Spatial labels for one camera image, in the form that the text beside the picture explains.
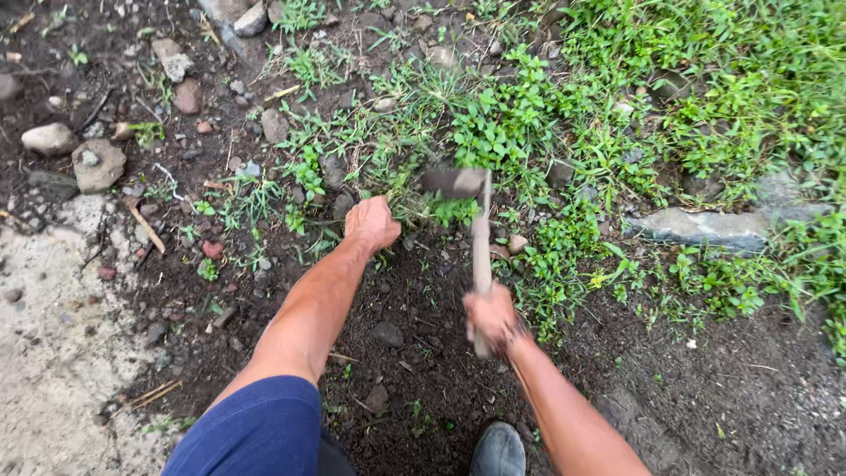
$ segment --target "blue shorts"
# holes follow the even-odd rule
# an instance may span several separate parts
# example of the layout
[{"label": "blue shorts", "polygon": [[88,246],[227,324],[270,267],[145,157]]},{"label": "blue shorts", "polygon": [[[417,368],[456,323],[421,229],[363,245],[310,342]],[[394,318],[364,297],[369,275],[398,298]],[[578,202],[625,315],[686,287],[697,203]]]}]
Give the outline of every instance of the blue shorts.
[{"label": "blue shorts", "polygon": [[280,376],[245,386],[197,420],[162,475],[324,473],[354,471],[343,448],[321,427],[314,385]]}]

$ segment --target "fist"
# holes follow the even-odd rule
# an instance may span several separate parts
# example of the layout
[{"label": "fist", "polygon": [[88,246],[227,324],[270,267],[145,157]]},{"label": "fist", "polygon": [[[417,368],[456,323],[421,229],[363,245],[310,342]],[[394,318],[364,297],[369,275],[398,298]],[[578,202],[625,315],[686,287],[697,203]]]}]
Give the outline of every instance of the fist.
[{"label": "fist", "polygon": [[374,196],[347,212],[343,236],[345,240],[360,241],[373,254],[391,246],[400,230],[399,222],[391,217],[391,209],[387,207],[387,197]]}]

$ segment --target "forearm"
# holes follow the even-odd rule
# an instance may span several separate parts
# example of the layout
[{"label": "forearm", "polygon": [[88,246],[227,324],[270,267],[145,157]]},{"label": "forearm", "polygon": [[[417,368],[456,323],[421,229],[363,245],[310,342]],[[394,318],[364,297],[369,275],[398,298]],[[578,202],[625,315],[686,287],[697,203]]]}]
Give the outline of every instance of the forearm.
[{"label": "forearm", "polygon": [[530,335],[508,348],[544,444],[562,474],[649,474],[635,452],[570,384]]}]

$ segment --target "person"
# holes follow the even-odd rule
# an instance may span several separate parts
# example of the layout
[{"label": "person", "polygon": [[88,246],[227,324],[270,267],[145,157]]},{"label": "person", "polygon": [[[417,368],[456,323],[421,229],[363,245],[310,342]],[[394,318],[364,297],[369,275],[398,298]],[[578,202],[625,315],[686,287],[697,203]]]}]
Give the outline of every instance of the person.
[{"label": "person", "polygon": [[[399,233],[384,196],[348,212],[341,243],[290,291],[247,366],[174,449],[165,476],[355,474],[343,448],[321,428],[317,380],[367,260]],[[520,325],[508,289],[494,283],[485,296],[465,296],[464,307],[468,336],[480,331],[511,363],[560,473],[649,474]],[[517,431],[507,423],[491,424],[476,445],[470,472],[525,474]]]}]

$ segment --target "sandy ground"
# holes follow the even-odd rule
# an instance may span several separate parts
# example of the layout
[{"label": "sandy ground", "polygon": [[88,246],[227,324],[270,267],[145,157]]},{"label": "sandy ground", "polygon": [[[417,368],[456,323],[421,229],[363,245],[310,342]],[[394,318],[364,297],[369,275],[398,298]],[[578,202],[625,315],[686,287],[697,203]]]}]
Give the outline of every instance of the sandy ground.
[{"label": "sandy ground", "polygon": [[23,290],[19,301],[4,297],[0,302],[3,476],[161,471],[166,436],[142,435],[130,415],[98,416],[116,408],[120,390],[155,358],[127,337],[134,316],[113,294],[113,284],[99,279],[99,262],[80,271],[86,239],[93,243],[88,252],[96,250],[106,205],[103,196],[78,196],[66,203],[60,215],[74,228],[49,228],[31,236],[0,228],[5,262],[0,293]]}]

